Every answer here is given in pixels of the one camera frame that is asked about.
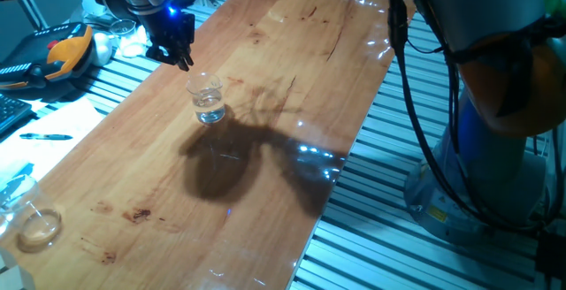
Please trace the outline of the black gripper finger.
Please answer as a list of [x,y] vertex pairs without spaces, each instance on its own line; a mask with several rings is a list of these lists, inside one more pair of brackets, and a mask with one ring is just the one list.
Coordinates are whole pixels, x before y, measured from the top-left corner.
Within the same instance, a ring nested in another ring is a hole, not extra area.
[[178,56],[177,66],[184,72],[188,72],[190,67],[194,65],[191,58],[191,48],[189,43],[178,42],[176,47]]
[[180,49],[175,46],[163,46],[159,44],[153,44],[148,47],[146,51],[146,57],[156,60],[157,62],[177,65],[180,61]]

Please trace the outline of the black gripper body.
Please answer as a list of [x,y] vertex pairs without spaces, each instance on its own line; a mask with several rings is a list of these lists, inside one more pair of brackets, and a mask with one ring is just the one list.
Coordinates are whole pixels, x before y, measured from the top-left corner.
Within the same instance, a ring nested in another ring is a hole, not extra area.
[[140,16],[140,21],[154,45],[169,54],[189,55],[195,39],[195,15],[171,6]]

